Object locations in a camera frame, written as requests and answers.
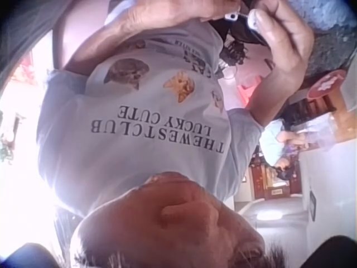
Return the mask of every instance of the white wall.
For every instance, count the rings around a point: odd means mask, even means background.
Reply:
[[[225,202],[223,202],[227,207],[229,207],[231,210],[234,210],[234,198],[230,197],[228,198]]]
[[[240,188],[236,195],[234,196],[235,202],[250,202],[254,200],[254,188],[253,188],[253,179],[252,179],[252,171],[248,168],[246,174],[247,178],[246,183],[241,183]]]
[[[326,151],[318,149],[300,154],[304,207],[312,189],[316,220],[309,214],[308,249],[312,253],[331,236],[356,239],[356,148],[357,141],[335,144]]]

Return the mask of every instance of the ceiling light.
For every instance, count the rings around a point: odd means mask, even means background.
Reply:
[[[279,183],[273,183],[273,187],[280,187],[280,186],[285,186],[287,183],[285,181],[279,182]]]
[[[262,211],[257,215],[257,219],[260,221],[275,221],[277,219],[281,219],[282,217],[283,213],[277,210]]]

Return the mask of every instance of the wall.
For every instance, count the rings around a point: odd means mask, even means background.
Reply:
[[[347,111],[357,108],[357,56],[354,57],[350,69],[348,70],[346,80],[341,86],[342,96],[346,103]]]
[[[309,192],[316,197],[316,220],[309,214],[308,250],[313,252],[331,236],[356,239],[356,148],[357,140],[300,154],[304,207]]]
[[[234,196],[235,202],[250,202],[254,200],[252,172],[249,168],[245,177],[247,178],[247,182],[241,183],[238,192]]]
[[[78,1],[60,23],[60,66],[64,66],[76,49],[104,25],[109,0]]]

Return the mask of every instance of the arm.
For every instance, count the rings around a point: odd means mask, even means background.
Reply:
[[[313,47],[313,32],[286,0],[259,0],[249,13],[272,51],[275,68],[254,91],[247,106],[266,126],[301,86]]]
[[[95,67],[111,57],[125,40],[154,28],[167,28],[192,18],[224,17],[239,9],[240,0],[137,0],[114,21],[90,36],[75,52],[64,68],[89,76]]]
[[[64,69],[89,76],[98,64],[114,54],[122,42],[140,32],[140,28],[129,19],[128,13],[122,13],[84,41]]]

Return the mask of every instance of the man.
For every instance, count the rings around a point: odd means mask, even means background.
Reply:
[[[276,67],[247,109],[226,112],[214,77],[223,44],[203,21],[239,6],[127,2],[50,76],[38,123],[40,172],[84,217],[72,238],[73,265],[269,260],[261,236],[222,201],[239,188],[263,127],[300,87],[313,34],[285,0],[257,2],[250,16]]]
[[[284,130],[281,119],[270,122],[259,139],[259,145],[266,162],[275,168],[284,170],[290,166],[288,151],[297,145],[306,143],[306,133]]]

